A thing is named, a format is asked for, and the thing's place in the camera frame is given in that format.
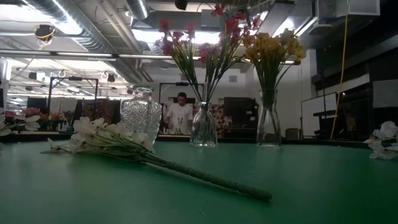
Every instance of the ceiling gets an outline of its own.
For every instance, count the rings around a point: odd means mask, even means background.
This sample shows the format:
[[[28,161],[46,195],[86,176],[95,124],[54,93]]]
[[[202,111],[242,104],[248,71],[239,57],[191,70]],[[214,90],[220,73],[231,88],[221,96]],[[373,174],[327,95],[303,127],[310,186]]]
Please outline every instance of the ceiling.
[[[108,54],[161,54],[154,47],[154,41],[161,38],[159,21],[170,19],[170,26],[182,30],[187,22],[198,24],[198,40],[205,42],[217,41],[222,29],[222,22],[210,16],[211,8],[216,0],[192,0],[187,10],[181,11],[170,0],[147,0],[150,13],[142,20],[132,20],[131,8],[127,1],[134,0],[0,0],[0,49],[12,50],[43,50],[53,52],[89,52]],[[67,16],[57,17],[46,9],[44,3],[65,6],[61,11]],[[284,28],[300,30],[313,26],[316,21],[316,5],[309,0],[278,1],[278,0],[224,0],[228,14],[234,14],[239,9],[248,9],[246,14],[259,14],[264,19],[259,32],[278,33]],[[41,24],[54,26],[56,32],[50,42],[44,43],[34,35]],[[314,42],[327,39],[325,35],[310,36],[308,30],[302,32],[300,39],[306,47],[314,47]],[[327,39],[322,44],[329,44],[338,39]],[[240,48],[237,54],[243,54]],[[99,96],[126,96],[127,88],[135,83],[159,83],[180,81],[180,73],[173,61],[124,58],[117,60],[101,60],[96,57],[82,60],[80,58],[34,57],[17,55],[0,55],[8,59],[12,65],[10,93],[43,94],[49,92],[49,77],[82,77],[97,78],[99,81]],[[203,65],[195,63],[197,70],[203,70]],[[250,65],[239,63],[233,69],[236,74],[244,75]],[[45,74],[46,78],[33,80],[29,73]],[[115,74],[115,81],[109,82],[109,74]],[[30,85],[33,90],[26,90]],[[72,95],[67,92],[67,85],[80,86],[82,90],[78,97],[89,97],[95,93],[93,82],[72,82],[64,80],[53,89],[54,95]]]

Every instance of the clear glass vase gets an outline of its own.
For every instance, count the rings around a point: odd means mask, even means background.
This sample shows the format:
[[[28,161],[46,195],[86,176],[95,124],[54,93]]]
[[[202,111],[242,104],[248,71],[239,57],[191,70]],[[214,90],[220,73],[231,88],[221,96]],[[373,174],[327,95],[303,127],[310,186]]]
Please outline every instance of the clear glass vase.
[[[276,110],[277,90],[260,91],[261,107],[257,125],[257,145],[261,147],[280,147],[281,135],[278,113]]]
[[[190,142],[194,146],[217,146],[216,122],[209,111],[209,104],[199,103],[199,112],[193,118]]]
[[[152,144],[159,131],[162,106],[152,100],[153,87],[134,85],[134,96],[120,105],[122,122],[133,133],[146,133]]]

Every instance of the person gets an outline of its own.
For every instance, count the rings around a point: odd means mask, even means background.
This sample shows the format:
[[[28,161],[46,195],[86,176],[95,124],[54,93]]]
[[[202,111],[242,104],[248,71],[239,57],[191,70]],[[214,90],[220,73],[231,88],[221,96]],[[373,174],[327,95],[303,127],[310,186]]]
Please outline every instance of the person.
[[[165,122],[172,134],[190,134],[193,120],[192,106],[186,104],[187,94],[177,95],[178,104],[173,104],[167,112]]]

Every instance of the desk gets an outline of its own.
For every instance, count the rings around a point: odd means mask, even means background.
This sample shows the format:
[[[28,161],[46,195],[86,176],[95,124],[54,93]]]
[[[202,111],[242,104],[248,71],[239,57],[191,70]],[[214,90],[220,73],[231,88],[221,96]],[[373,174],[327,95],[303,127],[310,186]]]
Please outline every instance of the desk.
[[[268,190],[255,200],[172,171],[107,157],[43,155],[46,142],[5,144],[0,223],[397,223],[398,162],[367,149],[156,142],[192,168]]]

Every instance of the glass vase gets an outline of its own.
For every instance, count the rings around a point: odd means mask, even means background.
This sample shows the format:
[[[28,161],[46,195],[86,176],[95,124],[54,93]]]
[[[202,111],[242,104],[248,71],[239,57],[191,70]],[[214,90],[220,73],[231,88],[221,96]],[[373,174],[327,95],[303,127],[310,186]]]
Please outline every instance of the glass vase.
[[[278,112],[276,110],[277,90],[260,91],[261,107],[257,125],[257,145],[260,147],[280,147],[281,135]]]
[[[217,146],[216,122],[209,111],[209,103],[199,103],[199,112],[193,118],[190,142],[194,146]]]
[[[162,106],[152,99],[153,87],[134,85],[134,96],[120,105],[122,122],[133,133],[146,133],[152,144],[159,131]]]

